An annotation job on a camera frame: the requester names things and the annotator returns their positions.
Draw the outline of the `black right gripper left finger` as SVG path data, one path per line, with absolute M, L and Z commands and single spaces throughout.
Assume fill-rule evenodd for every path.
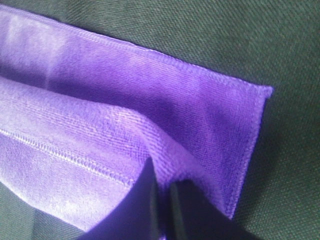
M 158 184 L 148 158 L 132 189 L 120 204 L 80 240 L 159 240 Z

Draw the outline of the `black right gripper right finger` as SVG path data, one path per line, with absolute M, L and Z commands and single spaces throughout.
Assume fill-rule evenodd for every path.
M 251 240 L 253 234 L 221 213 L 190 180 L 170 186 L 170 240 Z

